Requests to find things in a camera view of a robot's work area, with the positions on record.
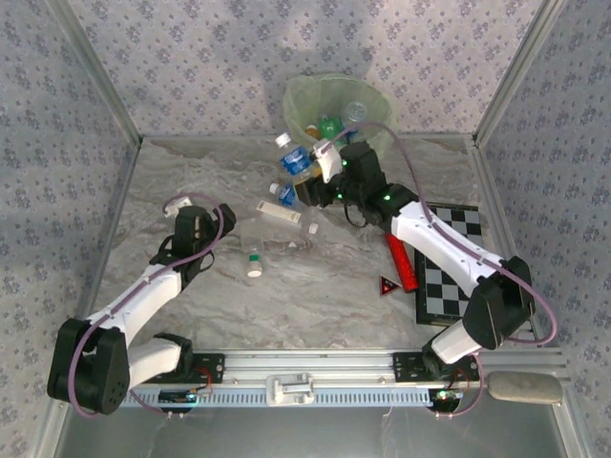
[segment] red triangle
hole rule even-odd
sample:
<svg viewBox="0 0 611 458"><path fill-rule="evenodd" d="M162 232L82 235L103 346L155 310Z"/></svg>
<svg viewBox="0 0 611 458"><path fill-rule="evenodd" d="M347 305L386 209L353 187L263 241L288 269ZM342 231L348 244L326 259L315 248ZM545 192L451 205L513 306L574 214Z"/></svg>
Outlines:
<svg viewBox="0 0 611 458"><path fill-rule="evenodd" d="M401 286L394 281L391 281L382 275L380 276L380 297L386 296L387 294L396 291L400 287Z"/></svg>

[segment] chess board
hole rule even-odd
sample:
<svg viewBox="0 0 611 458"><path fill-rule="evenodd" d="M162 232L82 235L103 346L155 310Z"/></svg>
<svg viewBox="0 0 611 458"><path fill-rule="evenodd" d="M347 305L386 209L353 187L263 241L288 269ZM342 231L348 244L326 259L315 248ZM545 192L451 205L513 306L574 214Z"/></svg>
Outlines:
<svg viewBox="0 0 611 458"><path fill-rule="evenodd" d="M456 232L484 247L477 207L467 205L430 204L431 210ZM464 314L469 298L448 274L422 253L414 250L416 290L416 322L449 326Z"/></svg>

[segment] white marble table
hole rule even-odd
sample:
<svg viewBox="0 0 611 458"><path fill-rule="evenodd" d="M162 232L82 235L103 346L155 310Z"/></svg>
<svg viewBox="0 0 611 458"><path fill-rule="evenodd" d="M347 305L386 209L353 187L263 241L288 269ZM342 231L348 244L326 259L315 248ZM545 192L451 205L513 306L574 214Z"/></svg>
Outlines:
<svg viewBox="0 0 611 458"><path fill-rule="evenodd" d="M478 204L461 141L407 142L430 201ZM270 197L276 154L271 139L145 139L95 309L135 281L173 232L173 221L160 210L163 201L198 191L245 215L255 200ZM389 181L413 188L398 152L388 152L382 165ZM167 331L192 339L196 348L416 348L439 331L415 323L414 295L399 291L380 298L379 275L397 275L379 229L351 227L341 207L325 209L318 222L314 243L269 240L265 271L255 280L245 275L236 228L215 250L214 266L163 307L138 338Z"/></svg>

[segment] white cap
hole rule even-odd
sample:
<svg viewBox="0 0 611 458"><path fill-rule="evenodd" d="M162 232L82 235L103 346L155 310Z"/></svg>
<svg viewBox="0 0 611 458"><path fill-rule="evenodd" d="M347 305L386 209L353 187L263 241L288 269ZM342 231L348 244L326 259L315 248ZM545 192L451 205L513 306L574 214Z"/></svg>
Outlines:
<svg viewBox="0 0 611 458"><path fill-rule="evenodd" d="M290 143L290 136L287 133L279 135L278 138L276 138L276 144L278 145L278 148L282 148L287 143Z"/></svg>
<svg viewBox="0 0 611 458"><path fill-rule="evenodd" d="M263 266L260 260L250 260L248 262L248 270L246 275L251 279L256 279L263 273Z"/></svg>

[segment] wall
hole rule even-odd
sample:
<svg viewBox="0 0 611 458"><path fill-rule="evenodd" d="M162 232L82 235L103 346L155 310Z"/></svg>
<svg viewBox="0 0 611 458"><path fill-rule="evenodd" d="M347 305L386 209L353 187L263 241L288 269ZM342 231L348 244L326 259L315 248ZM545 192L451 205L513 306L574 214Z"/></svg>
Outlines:
<svg viewBox="0 0 611 458"><path fill-rule="evenodd" d="M71 0L143 135L278 133L286 80L364 77L404 132L473 132L540 0Z"/></svg>
<svg viewBox="0 0 611 458"><path fill-rule="evenodd" d="M0 456L26 456L128 147L44 2L0 3Z"/></svg>
<svg viewBox="0 0 611 458"><path fill-rule="evenodd" d="M610 88L611 7L569 0L486 145L601 456L611 456Z"/></svg>

